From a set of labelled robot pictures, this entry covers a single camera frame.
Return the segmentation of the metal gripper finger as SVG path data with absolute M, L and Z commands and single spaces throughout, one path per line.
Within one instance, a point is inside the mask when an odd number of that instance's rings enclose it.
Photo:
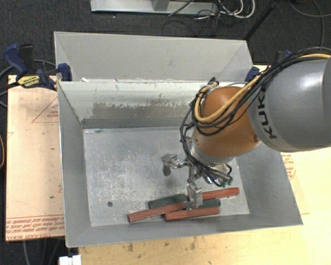
M 185 207 L 187 210 L 197 209 L 202 205 L 202 188 L 195 183 L 188 183 L 186 186 L 187 201 Z
M 169 176 L 171 174 L 171 169 L 177 169 L 180 167 L 178 155 L 175 153 L 162 156 L 161 161 L 163 163 L 162 172 L 165 176 Z

